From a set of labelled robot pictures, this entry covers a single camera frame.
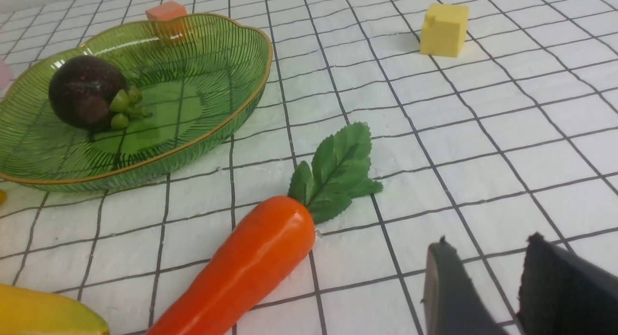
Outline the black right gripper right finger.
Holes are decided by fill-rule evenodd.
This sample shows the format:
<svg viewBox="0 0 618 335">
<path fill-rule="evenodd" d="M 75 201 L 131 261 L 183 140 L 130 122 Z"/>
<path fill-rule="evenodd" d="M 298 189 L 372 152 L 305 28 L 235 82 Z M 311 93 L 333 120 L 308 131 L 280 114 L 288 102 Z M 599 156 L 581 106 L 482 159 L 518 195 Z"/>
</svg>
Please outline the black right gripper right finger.
<svg viewBox="0 0 618 335">
<path fill-rule="evenodd" d="M 517 318 L 526 335 L 615 335 L 618 279 L 539 234 L 528 238 Z"/>
</svg>

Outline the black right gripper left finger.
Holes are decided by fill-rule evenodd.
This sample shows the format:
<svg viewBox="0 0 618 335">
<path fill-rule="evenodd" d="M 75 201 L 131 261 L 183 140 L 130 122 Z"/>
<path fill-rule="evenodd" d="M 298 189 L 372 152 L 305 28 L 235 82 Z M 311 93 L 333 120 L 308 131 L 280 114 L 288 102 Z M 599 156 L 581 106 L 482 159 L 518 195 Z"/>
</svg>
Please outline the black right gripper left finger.
<svg viewBox="0 0 618 335">
<path fill-rule="evenodd" d="M 456 249 L 428 245 L 422 304 L 427 335 L 505 335 L 484 306 Z"/>
</svg>

